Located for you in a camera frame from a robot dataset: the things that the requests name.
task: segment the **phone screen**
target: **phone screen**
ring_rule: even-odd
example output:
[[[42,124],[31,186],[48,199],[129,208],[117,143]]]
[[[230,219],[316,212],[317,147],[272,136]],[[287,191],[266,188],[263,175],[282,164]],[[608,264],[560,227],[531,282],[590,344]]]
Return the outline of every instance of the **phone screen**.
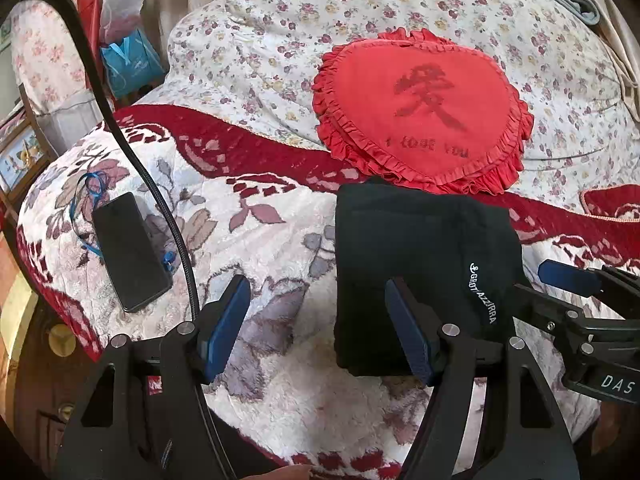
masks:
[[[132,193],[94,210],[104,264],[125,312],[135,312],[171,287],[171,275],[154,252]]]

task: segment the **beige curtain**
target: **beige curtain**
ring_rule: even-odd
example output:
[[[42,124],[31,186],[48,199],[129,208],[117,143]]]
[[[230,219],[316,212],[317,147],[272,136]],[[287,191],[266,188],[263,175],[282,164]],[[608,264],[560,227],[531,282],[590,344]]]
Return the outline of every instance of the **beige curtain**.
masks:
[[[598,27],[620,79],[622,98],[640,121],[640,45],[613,0],[593,0],[600,11]]]

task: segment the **red ruffle trim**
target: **red ruffle trim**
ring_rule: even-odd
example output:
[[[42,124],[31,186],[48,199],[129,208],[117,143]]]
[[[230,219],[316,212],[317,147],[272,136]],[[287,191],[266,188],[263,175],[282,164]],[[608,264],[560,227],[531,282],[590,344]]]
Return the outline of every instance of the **red ruffle trim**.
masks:
[[[483,156],[463,166],[436,175],[424,175],[410,168],[401,160],[387,153],[363,134],[347,118],[336,102],[333,79],[352,48],[375,48],[389,42],[428,49],[431,52],[466,52],[481,56],[494,67],[504,84],[511,89],[512,99],[508,120],[497,144]],[[322,66],[314,79],[313,108],[320,124],[318,136],[331,151],[334,158],[346,160],[364,174],[376,174],[398,186],[422,189],[436,194],[478,193],[501,194],[518,179],[523,170],[523,140],[529,139],[533,128],[533,116],[528,106],[520,100],[518,91],[509,83],[504,72],[493,59],[479,50],[459,46],[452,41],[439,38],[424,28],[412,30],[409,35],[404,28],[378,35],[376,40],[361,40],[334,46],[322,56]]]

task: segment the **blue gripper pad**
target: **blue gripper pad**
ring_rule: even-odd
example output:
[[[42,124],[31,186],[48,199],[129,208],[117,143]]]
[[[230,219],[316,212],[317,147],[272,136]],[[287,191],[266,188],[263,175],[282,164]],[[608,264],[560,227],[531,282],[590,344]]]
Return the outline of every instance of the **blue gripper pad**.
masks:
[[[599,294],[602,284],[592,270],[562,264],[553,260],[545,260],[538,267],[538,277],[542,283],[556,286],[584,298]]]
[[[431,386],[434,372],[430,364],[429,346],[393,280],[386,282],[385,304],[412,373],[423,384]]]
[[[206,306],[206,308],[215,307],[222,310],[220,319],[208,339],[206,349],[201,348],[200,351],[200,356],[206,361],[204,375],[209,383],[225,370],[250,301],[249,280],[236,274],[216,304]]]

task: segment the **white embroidered logo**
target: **white embroidered logo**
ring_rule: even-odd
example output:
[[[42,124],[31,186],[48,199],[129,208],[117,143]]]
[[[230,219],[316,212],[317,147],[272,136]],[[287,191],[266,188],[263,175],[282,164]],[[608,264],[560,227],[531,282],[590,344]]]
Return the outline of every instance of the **white embroidered logo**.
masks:
[[[478,266],[476,264],[471,263],[469,265],[469,271],[471,272],[471,277],[469,278],[469,290],[472,290],[478,295],[478,298],[489,312],[489,323],[495,323],[495,305],[492,301],[484,295],[484,292],[478,290],[478,284],[476,281],[478,280],[478,275],[476,274],[476,270],[478,270]]]

